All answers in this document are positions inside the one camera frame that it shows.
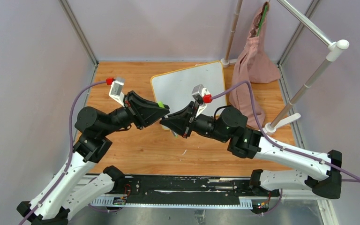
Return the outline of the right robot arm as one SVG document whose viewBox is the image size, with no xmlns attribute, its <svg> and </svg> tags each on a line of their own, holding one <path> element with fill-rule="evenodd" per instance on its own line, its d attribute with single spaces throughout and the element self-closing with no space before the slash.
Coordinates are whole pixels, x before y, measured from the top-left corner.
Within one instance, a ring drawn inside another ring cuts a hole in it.
<svg viewBox="0 0 360 225">
<path fill-rule="evenodd" d="M 197 114 L 196 105 L 191 101 L 184 109 L 164 117 L 160 124 L 183 138 L 195 132 L 228 143 L 227 150 L 236 157 L 262 159 L 290 168 L 277 172 L 253 170 L 249 189 L 254 195 L 276 189 L 304 189 L 323 198 L 340 198 L 341 152 L 314 152 L 265 137 L 262 132 L 248 128 L 247 117 L 235 107 L 227 105 L 220 109 L 218 118 Z"/>
</svg>

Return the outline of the yellow framed whiteboard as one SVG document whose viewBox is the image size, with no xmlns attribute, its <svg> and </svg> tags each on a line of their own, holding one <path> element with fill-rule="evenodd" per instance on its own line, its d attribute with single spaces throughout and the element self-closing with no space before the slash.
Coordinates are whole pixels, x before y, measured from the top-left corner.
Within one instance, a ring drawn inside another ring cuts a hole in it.
<svg viewBox="0 0 360 225">
<path fill-rule="evenodd" d="M 153 76 L 150 80 L 154 99 L 170 107 L 170 113 L 193 101 L 192 90 L 202 84 L 212 96 L 225 91 L 222 63 L 213 61 Z"/>
</svg>

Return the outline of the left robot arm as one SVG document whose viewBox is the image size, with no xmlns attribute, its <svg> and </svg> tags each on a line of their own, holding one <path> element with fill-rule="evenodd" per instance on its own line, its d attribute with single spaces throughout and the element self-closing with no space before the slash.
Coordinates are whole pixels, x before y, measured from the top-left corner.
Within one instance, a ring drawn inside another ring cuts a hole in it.
<svg viewBox="0 0 360 225">
<path fill-rule="evenodd" d="M 21 202 L 17 211 L 23 221 L 33 225 L 66 225 L 94 199 L 111 191 L 121 193 L 124 174 L 110 166 L 92 182 L 74 191 L 74 187 L 109 150 L 108 135 L 114 132 L 146 128 L 169 113 L 169 106 L 146 100 L 130 91 L 112 91 L 110 97 L 120 107 L 104 113 L 94 107 L 84 107 L 77 116 L 75 128 L 81 133 L 69 156 L 50 183 L 31 201 Z"/>
</svg>

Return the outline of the green marker cap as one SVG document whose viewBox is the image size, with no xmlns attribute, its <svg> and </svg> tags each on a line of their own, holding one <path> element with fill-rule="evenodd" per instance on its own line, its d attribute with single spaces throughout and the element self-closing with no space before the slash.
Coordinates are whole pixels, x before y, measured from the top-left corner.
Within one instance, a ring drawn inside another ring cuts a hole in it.
<svg viewBox="0 0 360 225">
<path fill-rule="evenodd" d="M 162 102 L 157 103 L 160 108 L 165 108 L 165 105 Z"/>
</svg>

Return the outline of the green whiteboard marker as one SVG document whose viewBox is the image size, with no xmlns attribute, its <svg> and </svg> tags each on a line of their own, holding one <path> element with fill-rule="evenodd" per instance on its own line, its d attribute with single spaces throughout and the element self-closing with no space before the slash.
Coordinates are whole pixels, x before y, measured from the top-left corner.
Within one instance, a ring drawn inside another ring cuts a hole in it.
<svg viewBox="0 0 360 225">
<path fill-rule="evenodd" d="M 174 137 L 178 137 L 178 134 L 174 131 L 171 131 L 171 133 L 173 134 Z"/>
</svg>

